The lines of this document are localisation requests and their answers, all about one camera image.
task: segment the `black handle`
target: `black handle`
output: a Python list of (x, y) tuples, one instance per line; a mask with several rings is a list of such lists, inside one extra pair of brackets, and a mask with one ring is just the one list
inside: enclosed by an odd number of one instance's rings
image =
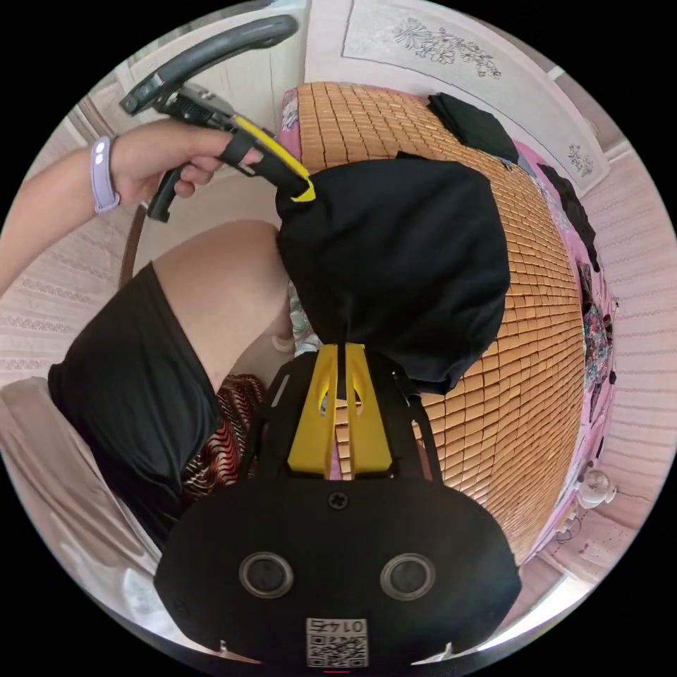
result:
[(120, 105), (129, 115), (138, 115), (154, 101), (169, 95), (187, 80), (250, 49), (267, 49), (298, 31), (298, 21), (288, 14), (257, 19), (214, 35), (177, 54), (141, 80)]
[(169, 206), (171, 201), (175, 198), (174, 186), (181, 178), (183, 168), (189, 165), (190, 162), (184, 162), (180, 167), (165, 172), (160, 185), (157, 188), (157, 193), (148, 205), (146, 216), (155, 221), (162, 221), (165, 224), (169, 220)]

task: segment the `black shorts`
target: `black shorts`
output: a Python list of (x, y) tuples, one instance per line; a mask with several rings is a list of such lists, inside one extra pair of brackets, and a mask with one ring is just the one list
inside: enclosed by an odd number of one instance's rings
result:
[(220, 414), (152, 264), (83, 329), (48, 381), (111, 491), (162, 548), (181, 518), (181, 473)]

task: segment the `person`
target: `person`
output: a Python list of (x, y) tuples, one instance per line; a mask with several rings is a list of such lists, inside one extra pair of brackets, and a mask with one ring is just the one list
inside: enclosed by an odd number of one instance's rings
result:
[[(175, 191), (190, 197), (230, 138), (170, 120), (139, 126), (109, 146), (112, 188), (135, 205), (188, 163)], [(23, 184), (0, 237), (0, 295), (94, 216), (94, 158), (78, 150)], [(152, 577), (181, 519), (181, 471), (218, 425), (215, 393), (252, 342), (291, 332), (276, 236), (252, 220), (187, 240), (120, 289), (46, 379), (0, 391), (3, 460), (61, 565), (110, 609), (193, 648)]]

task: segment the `bed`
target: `bed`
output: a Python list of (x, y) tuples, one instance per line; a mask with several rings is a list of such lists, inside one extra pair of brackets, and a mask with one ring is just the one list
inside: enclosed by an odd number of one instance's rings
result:
[[(312, 172), (400, 150), (459, 161), (492, 182), (511, 269), (496, 341), (446, 397), (425, 395), (445, 483), (484, 505), (518, 563), (554, 533), (578, 469), (603, 434), (608, 393), (591, 411), (577, 262), (589, 263), (559, 196), (533, 171), (462, 146), (426, 108), (426, 97), (350, 83), (310, 83), (283, 98), (279, 139)], [(603, 275), (593, 287), (610, 308)], [(297, 354), (319, 341), (291, 290)], [(346, 409), (339, 403), (336, 476), (350, 479)]]

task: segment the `striped cloth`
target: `striped cloth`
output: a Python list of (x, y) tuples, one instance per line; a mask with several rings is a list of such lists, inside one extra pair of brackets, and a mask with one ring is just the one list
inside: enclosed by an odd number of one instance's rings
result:
[(263, 402), (265, 386), (252, 376), (228, 376), (216, 394), (221, 411), (219, 429), (186, 465), (182, 474), (183, 504), (190, 507), (217, 487), (237, 480), (254, 412)]

